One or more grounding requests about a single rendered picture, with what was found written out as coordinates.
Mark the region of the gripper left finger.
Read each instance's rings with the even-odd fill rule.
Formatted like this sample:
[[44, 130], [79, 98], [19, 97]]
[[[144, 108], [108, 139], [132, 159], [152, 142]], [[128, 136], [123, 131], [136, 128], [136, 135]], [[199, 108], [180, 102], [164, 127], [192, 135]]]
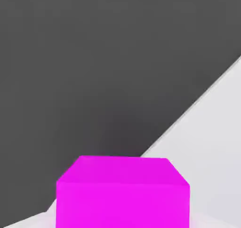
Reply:
[[56, 199], [46, 212], [31, 216], [4, 228], [56, 228]]

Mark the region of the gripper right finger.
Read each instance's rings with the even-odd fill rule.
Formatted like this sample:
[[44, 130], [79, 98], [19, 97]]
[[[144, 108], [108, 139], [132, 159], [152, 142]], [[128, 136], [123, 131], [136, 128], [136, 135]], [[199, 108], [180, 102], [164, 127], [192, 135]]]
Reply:
[[235, 228], [235, 226], [202, 213], [190, 213], [190, 228]]

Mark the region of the small magenta cube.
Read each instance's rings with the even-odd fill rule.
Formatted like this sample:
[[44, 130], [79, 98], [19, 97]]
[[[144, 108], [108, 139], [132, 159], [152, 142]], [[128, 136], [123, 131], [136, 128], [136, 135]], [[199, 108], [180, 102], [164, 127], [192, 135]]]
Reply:
[[80, 156], [56, 183], [56, 228], [190, 228], [190, 185], [166, 158]]

